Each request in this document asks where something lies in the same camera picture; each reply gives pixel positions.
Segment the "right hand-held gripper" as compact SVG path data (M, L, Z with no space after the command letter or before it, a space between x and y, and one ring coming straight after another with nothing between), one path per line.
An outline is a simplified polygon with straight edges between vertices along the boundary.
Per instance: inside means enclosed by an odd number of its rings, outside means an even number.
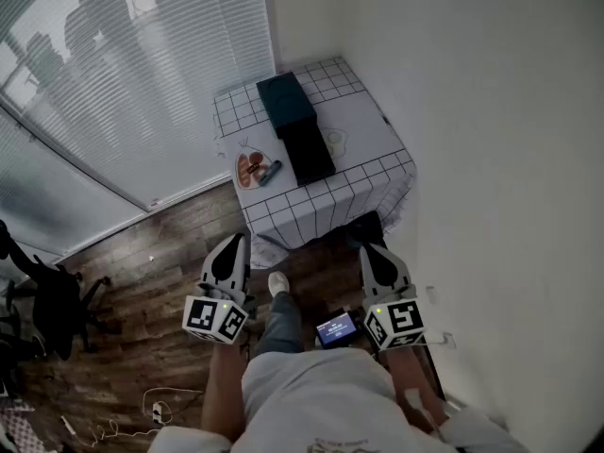
M425 324L406 263L380 245L363 245L360 262L363 327L371 343L378 350L417 344Z

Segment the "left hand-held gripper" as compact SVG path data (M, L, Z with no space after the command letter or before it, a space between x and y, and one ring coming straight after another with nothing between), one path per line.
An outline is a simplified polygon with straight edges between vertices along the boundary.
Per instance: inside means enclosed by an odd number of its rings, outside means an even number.
M202 282L186 296L182 318L186 332L219 344L237 341L245 322L257 313L256 298L242 292L249 278L249 259L249 243L242 233L222 240L210 251L202 266Z

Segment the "small blue cylindrical object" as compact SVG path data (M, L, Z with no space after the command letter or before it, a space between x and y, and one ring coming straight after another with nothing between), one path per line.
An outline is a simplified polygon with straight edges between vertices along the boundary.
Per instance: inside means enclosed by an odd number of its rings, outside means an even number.
M267 168L267 170L259 178L259 185L261 187L266 186L281 170L281 168L282 162L280 160L273 161L271 165Z

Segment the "dark teal rectangular box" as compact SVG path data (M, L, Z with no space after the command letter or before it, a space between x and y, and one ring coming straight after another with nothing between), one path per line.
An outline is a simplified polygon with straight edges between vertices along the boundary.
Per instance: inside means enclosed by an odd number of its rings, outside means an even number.
M293 72L256 84L269 121L283 142L299 187L333 176L335 165L317 113Z

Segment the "person's left forearm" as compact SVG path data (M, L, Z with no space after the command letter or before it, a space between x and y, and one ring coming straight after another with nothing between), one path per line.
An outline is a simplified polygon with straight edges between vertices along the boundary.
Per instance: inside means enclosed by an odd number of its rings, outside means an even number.
M215 344L201 413L201 427L235 443L244 432L242 378L245 362L237 344Z

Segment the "person's right forearm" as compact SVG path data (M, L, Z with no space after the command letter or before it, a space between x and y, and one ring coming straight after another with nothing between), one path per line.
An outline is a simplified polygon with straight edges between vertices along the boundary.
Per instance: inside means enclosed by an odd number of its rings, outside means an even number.
M415 410L405 396L407 390L417 389L424 409L430 414L434 424L439 427L446 420L444 402L433 391L420 361L411 347L400 347L385 353L389 371L393 380L396 402L404 412L408 422L426 434L435 427L420 412Z

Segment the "person's white shoe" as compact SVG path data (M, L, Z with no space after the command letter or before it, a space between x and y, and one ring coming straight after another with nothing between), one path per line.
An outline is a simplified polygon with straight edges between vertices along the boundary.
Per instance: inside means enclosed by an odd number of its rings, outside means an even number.
M288 278L282 272L272 272L268 277L268 290L273 298L279 294L288 294L290 292Z

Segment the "small black screen device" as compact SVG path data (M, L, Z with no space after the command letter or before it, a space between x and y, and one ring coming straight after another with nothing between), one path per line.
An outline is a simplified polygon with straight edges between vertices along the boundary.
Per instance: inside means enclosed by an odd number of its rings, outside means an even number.
M333 312L323 323L315 327L318 344L323 349L352 345L361 335L358 318L349 310Z

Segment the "person's jeans leg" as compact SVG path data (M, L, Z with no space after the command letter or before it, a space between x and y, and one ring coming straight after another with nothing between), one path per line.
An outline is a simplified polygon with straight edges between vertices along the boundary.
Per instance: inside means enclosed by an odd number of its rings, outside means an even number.
M253 357L269 352L297 354L304 350L300 310L289 293L280 292L273 298L265 330Z

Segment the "person's white shirt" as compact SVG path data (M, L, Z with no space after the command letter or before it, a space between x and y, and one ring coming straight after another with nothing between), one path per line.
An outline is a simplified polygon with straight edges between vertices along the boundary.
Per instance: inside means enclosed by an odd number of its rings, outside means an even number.
M436 433L410 425L391 376L358 349L262 354L243 375L243 403L238 440L166 427L148 453L529 453L471 409Z

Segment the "white grid-print tablecloth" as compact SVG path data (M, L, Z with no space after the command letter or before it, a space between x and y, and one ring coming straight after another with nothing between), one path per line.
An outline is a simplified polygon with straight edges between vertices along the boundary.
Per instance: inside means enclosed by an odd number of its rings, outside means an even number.
M294 70L317 113L335 174L299 187L256 84L215 98L214 123L251 232L251 266L267 269L289 251L377 213L389 234L402 219L415 164L370 93L336 57ZM281 170L264 187L259 178L275 160Z

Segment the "black office chair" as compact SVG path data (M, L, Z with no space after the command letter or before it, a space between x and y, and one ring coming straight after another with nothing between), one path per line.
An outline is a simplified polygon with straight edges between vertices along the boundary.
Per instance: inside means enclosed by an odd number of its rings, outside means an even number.
M0 260L10 259L13 264L35 282L33 289L7 288L6 306L15 298L34 299L32 319L42 334L44 344L67 361L72 352L73 340L80 336L84 350L94 352L88 339L87 326L92 325L105 334L119 334L119 324L100 321L89 310L95 293L101 286L111 284L109 277L97 279L85 295L80 294L80 273L71 274L64 266L48 266L40 259L31 260L10 236L6 224L0 220Z

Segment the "white window blinds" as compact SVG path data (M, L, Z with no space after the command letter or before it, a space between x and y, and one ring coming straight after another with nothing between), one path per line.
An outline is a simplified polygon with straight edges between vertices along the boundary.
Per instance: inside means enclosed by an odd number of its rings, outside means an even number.
M222 178L216 100L274 69L265 0L0 0L0 107L142 210Z

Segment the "checkered fabric item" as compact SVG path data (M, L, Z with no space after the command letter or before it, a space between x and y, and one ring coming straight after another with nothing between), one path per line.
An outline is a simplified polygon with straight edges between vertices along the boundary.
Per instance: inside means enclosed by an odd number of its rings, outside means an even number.
M34 411L22 400L0 397L0 450L7 453L45 453L27 416Z

